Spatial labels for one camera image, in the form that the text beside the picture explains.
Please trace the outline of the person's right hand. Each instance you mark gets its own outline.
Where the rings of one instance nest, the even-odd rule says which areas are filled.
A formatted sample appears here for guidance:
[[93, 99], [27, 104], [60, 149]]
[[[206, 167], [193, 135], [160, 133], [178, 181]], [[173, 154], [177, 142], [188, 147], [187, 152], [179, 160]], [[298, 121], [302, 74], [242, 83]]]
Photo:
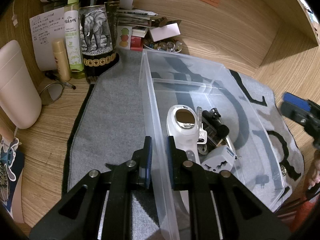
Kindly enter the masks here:
[[314, 159], [311, 163], [310, 169], [308, 171], [307, 179], [308, 179], [308, 189], [311, 189], [316, 184], [319, 183], [319, 150], [315, 152]]

